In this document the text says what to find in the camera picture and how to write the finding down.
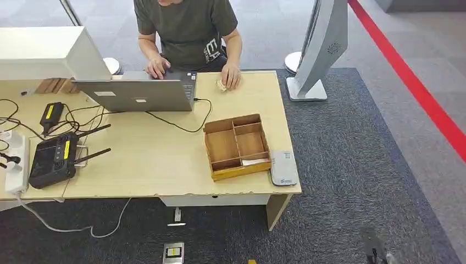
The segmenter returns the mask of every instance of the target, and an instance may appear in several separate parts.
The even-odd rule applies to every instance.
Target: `dark green t-shirt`
[[[183,0],[166,7],[134,0],[134,8],[139,33],[158,32],[163,56],[181,69],[201,69],[221,56],[221,36],[238,25],[229,0]]]

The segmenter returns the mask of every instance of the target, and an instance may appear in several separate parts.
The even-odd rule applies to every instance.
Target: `desk leg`
[[[274,229],[275,224],[278,219],[280,219],[283,210],[290,202],[292,194],[272,194],[265,206],[267,211],[267,224],[269,226],[269,231]]]

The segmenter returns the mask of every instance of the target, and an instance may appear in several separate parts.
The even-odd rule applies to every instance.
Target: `red floor line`
[[[385,37],[382,31],[375,25],[374,21],[361,4],[357,0],[348,0],[348,3],[382,54],[406,87],[408,87],[408,90],[413,94],[414,98],[419,102],[421,107],[430,119],[432,119],[440,132],[442,132],[451,146],[457,151],[463,161],[466,162],[466,136],[464,133],[450,116],[448,116],[445,110],[442,109],[439,103],[430,94],[429,90],[414,74],[392,44],[390,44],[387,37]]]

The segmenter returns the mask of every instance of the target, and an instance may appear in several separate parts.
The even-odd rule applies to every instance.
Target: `laptop lid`
[[[73,80],[108,111],[191,111],[180,80]]]

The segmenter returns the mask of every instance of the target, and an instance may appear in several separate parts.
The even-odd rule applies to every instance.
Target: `sticker on laptop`
[[[117,96],[114,92],[94,92],[97,96]]]

